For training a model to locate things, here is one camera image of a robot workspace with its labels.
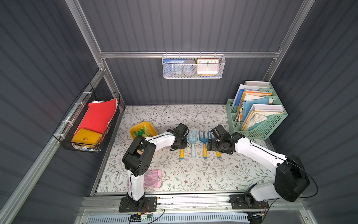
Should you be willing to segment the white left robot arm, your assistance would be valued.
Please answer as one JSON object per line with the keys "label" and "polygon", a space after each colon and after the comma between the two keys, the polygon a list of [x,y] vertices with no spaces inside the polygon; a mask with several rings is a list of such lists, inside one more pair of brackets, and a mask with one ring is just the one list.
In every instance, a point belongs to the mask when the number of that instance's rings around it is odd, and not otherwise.
{"label": "white left robot arm", "polygon": [[127,195],[138,202],[145,196],[144,174],[150,167],[156,151],[165,147],[172,150],[187,147],[187,135],[189,128],[180,123],[175,129],[168,129],[154,137],[137,136],[122,159],[129,179]]}

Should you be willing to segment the yellow box in basket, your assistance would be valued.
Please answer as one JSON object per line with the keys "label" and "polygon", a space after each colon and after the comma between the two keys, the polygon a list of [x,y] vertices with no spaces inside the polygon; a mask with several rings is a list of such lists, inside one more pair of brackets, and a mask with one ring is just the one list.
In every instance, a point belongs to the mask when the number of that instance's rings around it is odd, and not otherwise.
{"label": "yellow box in basket", "polygon": [[72,142],[86,145],[96,145],[102,138],[101,133],[81,128],[73,137]]}

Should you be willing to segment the red folder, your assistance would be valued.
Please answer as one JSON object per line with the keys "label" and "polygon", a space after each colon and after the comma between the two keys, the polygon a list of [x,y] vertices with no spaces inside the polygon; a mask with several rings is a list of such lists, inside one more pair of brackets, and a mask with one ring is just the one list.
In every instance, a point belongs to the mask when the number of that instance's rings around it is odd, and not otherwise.
{"label": "red folder", "polygon": [[102,103],[89,103],[89,108],[75,134],[81,128],[104,134],[116,113],[117,105],[118,98]]}

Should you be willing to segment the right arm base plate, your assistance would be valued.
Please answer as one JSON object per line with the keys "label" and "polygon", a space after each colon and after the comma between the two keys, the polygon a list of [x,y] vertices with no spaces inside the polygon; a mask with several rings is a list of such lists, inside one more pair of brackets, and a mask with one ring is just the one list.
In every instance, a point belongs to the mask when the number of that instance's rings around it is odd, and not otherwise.
{"label": "right arm base plate", "polygon": [[244,194],[234,194],[229,196],[228,201],[233,210],[243,209],[268,209],[269,204],[267,201],[256,201],[252,196]]}

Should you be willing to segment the papers and folders stack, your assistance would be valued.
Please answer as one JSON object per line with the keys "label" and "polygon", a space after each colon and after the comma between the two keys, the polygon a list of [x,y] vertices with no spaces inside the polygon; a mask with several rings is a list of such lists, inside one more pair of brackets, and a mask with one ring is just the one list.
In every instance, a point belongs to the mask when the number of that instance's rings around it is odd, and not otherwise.
{"label": "papers and folders stack", "polygon": [[270,118],[288,116],[273,85],[265,81],[245,81],[232,103],[234,121],[240,122],[239,130],[251,131]]}

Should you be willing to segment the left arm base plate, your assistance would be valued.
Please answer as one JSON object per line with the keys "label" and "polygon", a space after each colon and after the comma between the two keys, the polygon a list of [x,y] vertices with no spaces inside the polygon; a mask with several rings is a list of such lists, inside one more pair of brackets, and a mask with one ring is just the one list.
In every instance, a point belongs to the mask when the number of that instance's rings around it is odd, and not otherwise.
{"label": "left arm base plate", "polygon": [[134,201],[129,196],[121,199],[118,212],[154,212],[157,209],[156,197],[142,197],[139,201]]}

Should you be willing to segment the yellow white clock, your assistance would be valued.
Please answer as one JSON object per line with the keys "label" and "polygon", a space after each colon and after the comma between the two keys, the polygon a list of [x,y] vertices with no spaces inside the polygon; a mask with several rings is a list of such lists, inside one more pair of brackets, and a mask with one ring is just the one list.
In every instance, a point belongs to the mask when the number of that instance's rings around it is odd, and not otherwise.
{"label": "yellow white clock", "polygon": [[217,58],[200,58],[197,60],[197,74],[213,76],[219,73],[220,60]]}

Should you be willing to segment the pink plastic case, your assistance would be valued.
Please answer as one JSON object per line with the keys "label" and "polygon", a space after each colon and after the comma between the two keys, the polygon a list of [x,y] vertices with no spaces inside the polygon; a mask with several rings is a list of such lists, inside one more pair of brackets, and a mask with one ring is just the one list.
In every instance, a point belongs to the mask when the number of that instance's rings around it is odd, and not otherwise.
{"label": "pink plastic case", "polygon": [[162,171],[148,170],[144,174],[144,188],[160,188],[162,185]]}

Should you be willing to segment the light blue rake pale handle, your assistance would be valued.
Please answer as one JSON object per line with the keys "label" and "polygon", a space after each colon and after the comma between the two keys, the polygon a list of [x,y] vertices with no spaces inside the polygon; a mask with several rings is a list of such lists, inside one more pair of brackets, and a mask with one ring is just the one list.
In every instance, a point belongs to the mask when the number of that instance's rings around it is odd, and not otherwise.
{"label": "light blue rake pale handle", "polygon": [[197,135],[197,131],[195,130],[190,130],[189,134],[188,134],[188,141],[191,143],[191,149],[192,149],[192,158],[196,158],[196,148],[195,148],[195,143],[198,141],[198,135]]}

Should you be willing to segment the grey tape roll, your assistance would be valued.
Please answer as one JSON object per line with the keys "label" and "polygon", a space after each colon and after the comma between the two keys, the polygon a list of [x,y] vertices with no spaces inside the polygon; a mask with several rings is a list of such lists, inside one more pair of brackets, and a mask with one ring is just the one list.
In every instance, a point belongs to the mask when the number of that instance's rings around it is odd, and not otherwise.
{"label": "grey tape roll", "polygon": [[184,61],[183,65],[182,65],[182,73],[183,75],[185,75],[186,77],[192,77],[193,75],[196,74],[197,70],[197,65],[196,62],[192,59],[187,59]]}

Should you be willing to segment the dark blue rake yellow handle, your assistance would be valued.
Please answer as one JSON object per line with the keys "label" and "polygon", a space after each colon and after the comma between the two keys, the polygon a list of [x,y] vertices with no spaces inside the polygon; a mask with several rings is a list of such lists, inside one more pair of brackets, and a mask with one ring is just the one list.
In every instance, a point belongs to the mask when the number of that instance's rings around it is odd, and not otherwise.
{"label": "dark blue rake yellow handle", "polygon": [[[212,132],[210,131],[209,133],[210,133],[210,139],[216,141],[217,139],[213,136]],[[220,152],[216,152],[216,156],[218,159],[222,158],[222,155]]]}

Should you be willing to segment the green plastic file organizer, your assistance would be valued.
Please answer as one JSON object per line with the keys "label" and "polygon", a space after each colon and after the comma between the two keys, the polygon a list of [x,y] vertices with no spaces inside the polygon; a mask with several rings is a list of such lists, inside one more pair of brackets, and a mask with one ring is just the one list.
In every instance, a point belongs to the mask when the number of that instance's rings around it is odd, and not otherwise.
{"label": "green plastic file organizer", "polygon": [[245,81],[226,104],[229,132],[266,140],[288,113],[270,82]]}

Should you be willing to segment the blue box in basket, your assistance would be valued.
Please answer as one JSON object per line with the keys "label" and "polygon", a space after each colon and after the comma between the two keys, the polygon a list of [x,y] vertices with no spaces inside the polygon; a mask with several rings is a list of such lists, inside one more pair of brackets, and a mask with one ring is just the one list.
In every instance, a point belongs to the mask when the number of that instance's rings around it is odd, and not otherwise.
{"label": "blue box in basket", "polygon": [[183,75],[182,67],[185,59],[163,59],[164,78],[175,78]]}

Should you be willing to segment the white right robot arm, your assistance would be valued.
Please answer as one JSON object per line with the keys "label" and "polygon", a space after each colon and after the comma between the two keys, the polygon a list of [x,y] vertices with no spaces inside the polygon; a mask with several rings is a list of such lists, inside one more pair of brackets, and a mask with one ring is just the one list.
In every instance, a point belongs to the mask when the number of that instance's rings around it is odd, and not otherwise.
{"label": "white right robot arm", "polygon": [[254,184],[244,194],[245,203],[252,207],[269,199],[295,202],[310,185],[309,175],[299,157],[286,156],[261,147],[240,133],[230,134],[222,125],[210,131],[214,136],[208,141],[208,150],[222,154],[239,153],[270,170],[275,179]]}

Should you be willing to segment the yellow plastic storage box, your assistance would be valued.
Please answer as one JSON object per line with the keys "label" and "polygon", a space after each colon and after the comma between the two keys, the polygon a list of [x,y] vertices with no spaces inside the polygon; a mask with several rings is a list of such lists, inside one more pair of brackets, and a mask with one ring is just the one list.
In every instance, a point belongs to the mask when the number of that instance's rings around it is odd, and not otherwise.
{"label": "yellow plastic storage box", "polygon": [[152,124],[148,121],[142,122],[140,124],[137,124],[133,126],[130,129],[130,135],[132,139],[134,140],[137,136],[143,136],[145,138],[147,137],[153,137],[158,135]]}

